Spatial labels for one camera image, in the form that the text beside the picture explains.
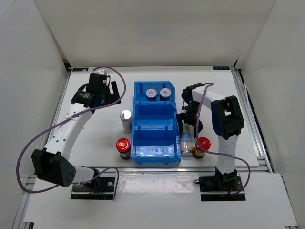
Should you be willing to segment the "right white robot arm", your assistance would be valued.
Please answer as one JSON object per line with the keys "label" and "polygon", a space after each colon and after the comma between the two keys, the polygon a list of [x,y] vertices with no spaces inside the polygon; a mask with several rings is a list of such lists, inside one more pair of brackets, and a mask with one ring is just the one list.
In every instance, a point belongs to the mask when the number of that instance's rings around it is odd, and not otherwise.
{"label": "right white robot arm", "polygon": [[217,94],[208,89],[210,86],[213,86],[213,83],[197,83],[183,89],[181,97],[187,106],[176,118],[180,136],[183,134],[183,127],[191,125],[194,127],[193,136],[198,138],[203,129],[200,121],[201,108],[204,105],[210,109],[213,130],[218,136],[218,152],[210,152],[218,156],[211,185],[224,191],[233,188],[237,181],[236,143],[244,128],[244,119],[236,96],[225,97]]}

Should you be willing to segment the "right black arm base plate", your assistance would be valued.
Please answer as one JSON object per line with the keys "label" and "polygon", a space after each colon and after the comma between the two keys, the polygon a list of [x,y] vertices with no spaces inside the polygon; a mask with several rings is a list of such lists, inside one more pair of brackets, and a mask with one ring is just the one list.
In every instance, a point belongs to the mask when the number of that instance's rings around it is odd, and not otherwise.
{"label": "right black arm base plate", "polygon": [[193,183],[199,185],[202,202],[246,201],[243,191],[236,194],[243,187],[240,176],[224,187],[217,186],[214,176],[201,176]]}

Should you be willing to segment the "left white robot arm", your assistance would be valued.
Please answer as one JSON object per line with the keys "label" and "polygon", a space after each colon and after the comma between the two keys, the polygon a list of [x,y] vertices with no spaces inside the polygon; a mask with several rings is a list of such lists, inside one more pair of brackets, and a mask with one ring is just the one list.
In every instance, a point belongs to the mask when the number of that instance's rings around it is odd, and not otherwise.
{"label": "left white robot arm", "polygon": [[93,167],[75,167],[69,162],[71,150],[94,109],[107,106],[119,99],[115,81],[105,70],[91,73],[89,82],[81,86],[71,100],[65,123],[61,124],[51,140],[41,150],[34,150],[31,158],[37,178],[58,186],[81,184],[89,191],[99,189],[98,170]]}

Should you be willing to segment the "white-lid spice jar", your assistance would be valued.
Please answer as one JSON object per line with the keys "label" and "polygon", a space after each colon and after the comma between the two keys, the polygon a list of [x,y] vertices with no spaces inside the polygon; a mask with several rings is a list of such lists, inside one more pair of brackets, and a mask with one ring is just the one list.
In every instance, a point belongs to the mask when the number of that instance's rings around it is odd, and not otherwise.
{"label": "white-lid spice jar", "polygon": [[172,92],[169,88],[162,88],[160,90],[160,101],[170,101]]}
{"label": "white-lid spice jar", "polygon": [[157,91],[153,88],[148,89],[145,92],[146,98],[148,101],[156,101],[157,99]]}

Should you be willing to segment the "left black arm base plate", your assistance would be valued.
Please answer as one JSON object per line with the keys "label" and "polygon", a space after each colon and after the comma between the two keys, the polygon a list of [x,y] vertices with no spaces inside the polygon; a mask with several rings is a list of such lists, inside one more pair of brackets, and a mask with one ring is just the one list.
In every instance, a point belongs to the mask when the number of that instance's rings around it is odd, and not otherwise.
{"label": "left black arm base plate", "polygon": [[112,200],[116,188],[117,175],[115,173],[102,174],[96,182],[96,189],[84,185],[72,185],[72,200]]}

